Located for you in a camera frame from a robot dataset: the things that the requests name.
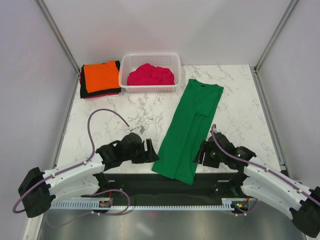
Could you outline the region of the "green t shirt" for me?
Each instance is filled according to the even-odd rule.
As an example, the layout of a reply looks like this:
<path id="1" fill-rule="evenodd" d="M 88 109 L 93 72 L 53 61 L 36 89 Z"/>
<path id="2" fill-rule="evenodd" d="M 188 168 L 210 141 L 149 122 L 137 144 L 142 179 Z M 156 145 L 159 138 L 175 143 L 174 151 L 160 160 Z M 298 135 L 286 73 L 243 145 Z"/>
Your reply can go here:
<path id="1" fill-rule="evenodd" d="M 152 171 L 192 185 L 197 169 L 194 162 L 208 135 L 224 88 L 189 79 L 158 151 Z"/>

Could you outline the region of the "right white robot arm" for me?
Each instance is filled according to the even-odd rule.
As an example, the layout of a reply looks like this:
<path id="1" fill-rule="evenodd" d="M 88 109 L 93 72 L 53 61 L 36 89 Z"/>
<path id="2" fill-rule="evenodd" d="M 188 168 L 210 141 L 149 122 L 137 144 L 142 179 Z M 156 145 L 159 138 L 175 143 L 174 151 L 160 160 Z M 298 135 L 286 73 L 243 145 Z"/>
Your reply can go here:
<path id="1" fill-rule="evenodd" d="M 320 188 L 311 189 L 276 171 L 253 151 L 235 147 L 225 135 L 215 132 L 204 140 L 194 163 L 218 168 L 220 164 L 235 170 L 227 192 L 234 198 L 253 197 L 286 215 L 305 235 L 320 233 Z"/>

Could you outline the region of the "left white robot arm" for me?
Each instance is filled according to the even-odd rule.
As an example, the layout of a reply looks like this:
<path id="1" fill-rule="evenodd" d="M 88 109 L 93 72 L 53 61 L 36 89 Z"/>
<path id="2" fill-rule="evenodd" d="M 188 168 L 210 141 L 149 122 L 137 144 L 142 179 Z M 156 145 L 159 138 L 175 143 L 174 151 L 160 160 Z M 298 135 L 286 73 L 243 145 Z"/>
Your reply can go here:
<path id="1" fill-rule="evenodd" d="M 99 147 L 87 160 L 45 171 L 35 167 L 18 188 L 23 212 L 28 218 L 34 218 L 64 200 L 104 197 L 111 189 L 105 171 L 126 161 L 145 164 L 158 160 L 151 139 L 142 140 L 138 134 L 129 133 L 122 140 Z"/>

